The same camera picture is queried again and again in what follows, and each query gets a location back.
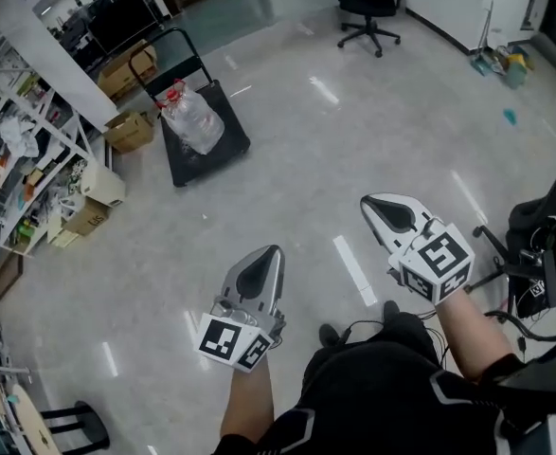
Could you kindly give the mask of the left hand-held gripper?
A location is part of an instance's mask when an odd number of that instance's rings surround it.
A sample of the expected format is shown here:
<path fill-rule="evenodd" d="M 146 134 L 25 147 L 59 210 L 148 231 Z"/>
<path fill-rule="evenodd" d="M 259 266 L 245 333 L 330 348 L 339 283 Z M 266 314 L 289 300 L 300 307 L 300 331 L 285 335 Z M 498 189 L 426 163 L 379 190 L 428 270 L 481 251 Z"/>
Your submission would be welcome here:
<path fill-rule="evenodd" d="M 278 309 L 285 257 L 277 245 L 258 248 L 227 272 L 220 294 L 201 316 L 196 352 L 251 373 L 281 342 L 286 325 Z"/>

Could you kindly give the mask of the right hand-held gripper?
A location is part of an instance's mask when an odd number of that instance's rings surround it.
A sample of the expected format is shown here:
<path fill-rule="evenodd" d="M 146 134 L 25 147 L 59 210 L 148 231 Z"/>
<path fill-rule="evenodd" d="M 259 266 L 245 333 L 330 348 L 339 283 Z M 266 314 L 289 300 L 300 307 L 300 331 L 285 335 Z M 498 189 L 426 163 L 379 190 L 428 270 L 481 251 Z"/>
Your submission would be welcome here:
<path fill-rule="evenodd" d="M 388 274 L 434 305 L 470 280 L 475 253 L 459 229 L 418 199 L 396 193 L 363 196 L 360 210 L 388 252 Z"/>

